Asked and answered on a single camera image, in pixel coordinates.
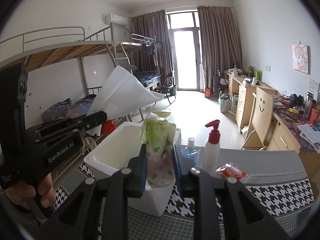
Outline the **person's left hand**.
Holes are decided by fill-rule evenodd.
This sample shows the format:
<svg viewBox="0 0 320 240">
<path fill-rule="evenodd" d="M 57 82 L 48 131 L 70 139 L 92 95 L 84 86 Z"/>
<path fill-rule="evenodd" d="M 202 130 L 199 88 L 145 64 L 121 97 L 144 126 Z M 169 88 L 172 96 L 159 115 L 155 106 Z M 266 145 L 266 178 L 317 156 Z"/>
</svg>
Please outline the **person's left hand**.
<svg viewBox="0 0 320 240">
<path fill-rule="evenodd" d="M 43 207 L 47 208 L 55 205 L 56 198 L 51 173 L 39 182 L 37 189 L 20 181 L 5 190 L 5 194 L 13 204 L 22 206 L 28 210 L 30 210 L 30 207 L 25 200 L 27 198 L 34 198 L 37 193 L 41 196 L 41 205 Z"/>
</svg>

